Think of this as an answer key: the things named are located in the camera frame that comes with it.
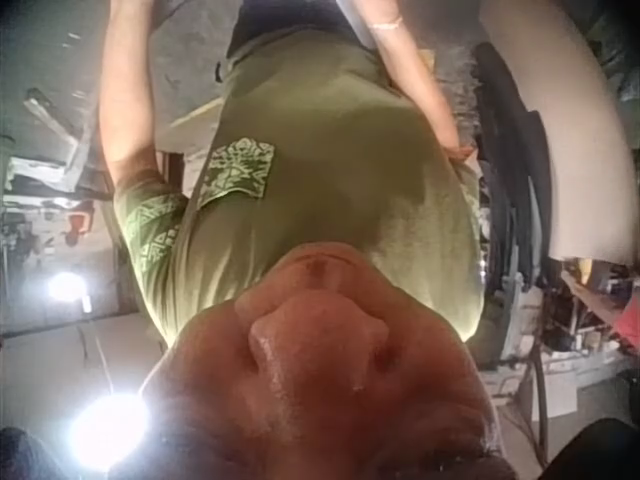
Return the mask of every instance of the wall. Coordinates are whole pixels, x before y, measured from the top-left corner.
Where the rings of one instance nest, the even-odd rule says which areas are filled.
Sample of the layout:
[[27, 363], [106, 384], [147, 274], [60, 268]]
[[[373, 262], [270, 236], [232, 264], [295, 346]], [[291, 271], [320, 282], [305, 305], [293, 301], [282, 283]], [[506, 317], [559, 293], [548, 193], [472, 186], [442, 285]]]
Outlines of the wall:
[[73, 474], [71, 422], [109, 387], [98, 335], [117, 392], [135, 392], [161, 357], [159, 337], [141, 315], [110, 318], [9, 339], [0, 352], [0, 425], [40, 438]]

